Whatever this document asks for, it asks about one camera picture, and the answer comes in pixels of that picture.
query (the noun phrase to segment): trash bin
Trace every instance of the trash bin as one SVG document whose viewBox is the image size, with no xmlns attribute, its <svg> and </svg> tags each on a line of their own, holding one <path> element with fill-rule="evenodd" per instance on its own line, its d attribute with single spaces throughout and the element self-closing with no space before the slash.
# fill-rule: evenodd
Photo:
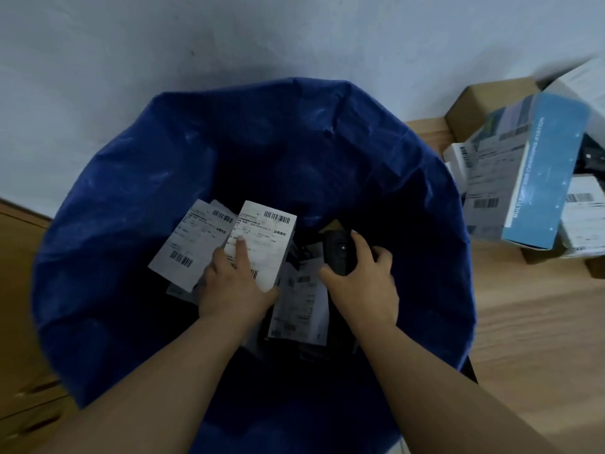
<svg viewBox="0 0 605 454">
<path fill-rule="evenodd" d="M 398 327 L 453 367 L 476 312 L 460 198 L 439 157 L 352 83 L 292 78 L 167 92 L 99 151 L 35 260 L 42 349 L 86 406 L 196 318 L 147 268 L 193 202 L 245 200 L 319 230 L 337 218 L 393 253 Z M 363 354 L 285 380 L 240 349 L 192 452 L 386 451 L 399 430 Z"/>
</svg>

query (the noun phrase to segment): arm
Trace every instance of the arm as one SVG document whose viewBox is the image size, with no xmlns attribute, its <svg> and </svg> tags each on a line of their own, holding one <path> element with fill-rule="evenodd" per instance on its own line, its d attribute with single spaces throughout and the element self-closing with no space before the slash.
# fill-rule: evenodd
<svg viewBox="0 0 605 454">
<path fill-rule="evenodd" d="M 399 298 L 391 254 L 374 262 L 363 237 L 352 233 L 358 265 L 346 277 L 324 266 L 320 277 L 378 378 L 414 454 L 556 453 L 541 435 L 465 376 L 395 326 Z"/>
<path fill-rule="evenodd" d="M 217 249 L 204 273 L 199 320 L 38 452 L 187 452 L 231 356 L 276 299 L 276 289 L 262 293 L 256 286 L 243 240 L 236 261 L 234 269 Z"/>
</svg>

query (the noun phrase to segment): white wall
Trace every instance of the white wall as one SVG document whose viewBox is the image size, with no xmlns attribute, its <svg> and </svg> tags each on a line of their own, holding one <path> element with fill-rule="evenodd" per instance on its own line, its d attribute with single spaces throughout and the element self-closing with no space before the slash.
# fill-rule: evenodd
<svg viewBox="0 0 605 454">
<path fill-rule="evenodd" d="M 576 64 L 605 0 L 0 0 L 0 197 L 53 216 L 163 90 L 347 79 L 402 120 Z"/>
</svg>

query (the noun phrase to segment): hand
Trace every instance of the hand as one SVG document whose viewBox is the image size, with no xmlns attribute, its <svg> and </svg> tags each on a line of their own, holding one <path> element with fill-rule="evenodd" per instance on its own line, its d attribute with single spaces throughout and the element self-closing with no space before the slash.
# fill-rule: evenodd
<svg viewBox="0 0 605 454">
<path fill-rule="evenodd" d="M 199 290 L 200 318 L 221 319 L 246 335 L 258 324 L 278 297 L 277 287 L 262 292 L 252 276 L 246 241 L 238 237 L 235 264 L 231 266 L 222 248 L 212 254 L 212 263 L 202 276 L 205 285 Z"/>
<path fill-rule="evenodd" d="M 374 261 L 366 239 L 351 232 L 357 250 L 357 267 L 347 276 L 337 275 L 328 265 L 320 270 L 320 279 L 330 292 L 338 312 L 358 336 L 364 326 L 393 326 L 397 322 L 399 297 L 391 276 L 391 252 L 374 247 Z"/>
</svg>

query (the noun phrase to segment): black device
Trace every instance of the black device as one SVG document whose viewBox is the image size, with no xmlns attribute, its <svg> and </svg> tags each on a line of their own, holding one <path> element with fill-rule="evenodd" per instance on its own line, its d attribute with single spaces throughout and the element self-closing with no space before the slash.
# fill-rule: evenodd
<svg viewBox="0 0 605 454">
<path fill-rule="evenodd" d="M 324 261 L 338 275 L 348 275 L 357 266 L 357 252 L 351 232 L 346 230 L 326 231 L 323 235 Z M 347 322 L 338 312 L 328 295 L 330 323 L 328 325 L 328 349 L 337 353 L 352 353 L 355 337 Z"/>
</svg>

